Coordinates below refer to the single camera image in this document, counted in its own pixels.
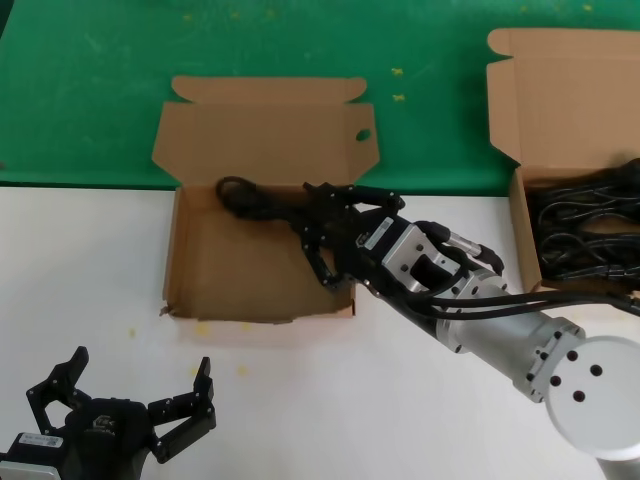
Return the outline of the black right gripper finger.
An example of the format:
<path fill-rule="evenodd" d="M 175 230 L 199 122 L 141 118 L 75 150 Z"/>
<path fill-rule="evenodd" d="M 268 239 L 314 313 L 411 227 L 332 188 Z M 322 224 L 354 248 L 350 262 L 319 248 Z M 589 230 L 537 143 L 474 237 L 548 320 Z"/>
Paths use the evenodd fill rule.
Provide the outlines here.
<path fill-rule="evenodd" d="M 295 218 L 292 230 L 299 236 L 304 256 L 323 287 L 337 291 L 351 284 L 347 272 L 348 248 L 341 238 L 304 218 Z"/>
<path fill-rule="evenodd" d="M 375 187 L 304 183 L 307 202 L 301 216 L 308 221 L 364 221 L 395 216 L 406 203 L 396 192 Z"/>

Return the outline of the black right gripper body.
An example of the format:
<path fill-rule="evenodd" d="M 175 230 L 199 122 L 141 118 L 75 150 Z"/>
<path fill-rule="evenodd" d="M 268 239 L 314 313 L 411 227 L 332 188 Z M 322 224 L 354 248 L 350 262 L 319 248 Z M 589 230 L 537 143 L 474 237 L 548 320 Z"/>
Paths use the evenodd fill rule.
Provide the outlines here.
<path fill-rule="evenodd" d="M 332 289 L 366 281 L 370 289 L 385 286 L 380 260 L 365 247 L 385 218 L 382 207 L 359 211 L 354 206 L 343 206 L 331 212 L 331 250 L 336 269 Z"/>

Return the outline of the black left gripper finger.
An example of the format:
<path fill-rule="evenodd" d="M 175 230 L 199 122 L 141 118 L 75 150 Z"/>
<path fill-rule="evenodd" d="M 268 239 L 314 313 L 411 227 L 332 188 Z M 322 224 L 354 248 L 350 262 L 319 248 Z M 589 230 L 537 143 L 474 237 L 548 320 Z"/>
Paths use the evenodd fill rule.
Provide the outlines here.
<path fill-rule="evenodd" d="M 59 402 L 71 410 L 78 410 L 91 401 L 91 397 L 76 388 L 76 384 L 89 363 L 85 346 L 79 346 L 71 359 L 57 364 L 49 376 L 31 387 L 26 396 L 41 434 L 53 435 L 59 427 L 51 424 L 46 407 Z"/>
<path fill-rule="evenodd" d="M 150 451 L 165 464 L 216 427 L 211 361 L 200 363 L 191 392 L 151 402 L 147 406 L 152 425 Z"/>

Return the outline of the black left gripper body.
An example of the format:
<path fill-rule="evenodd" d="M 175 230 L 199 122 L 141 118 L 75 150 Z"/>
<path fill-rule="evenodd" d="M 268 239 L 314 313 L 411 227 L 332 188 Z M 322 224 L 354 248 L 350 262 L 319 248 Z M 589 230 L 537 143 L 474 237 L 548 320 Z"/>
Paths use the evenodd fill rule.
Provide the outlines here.
<path fill-rule="evenodd" d="M 144 404 L 96 398 L 65 418 L 81 479 L 138 479 L 150 452 L 151 422 Z"/>

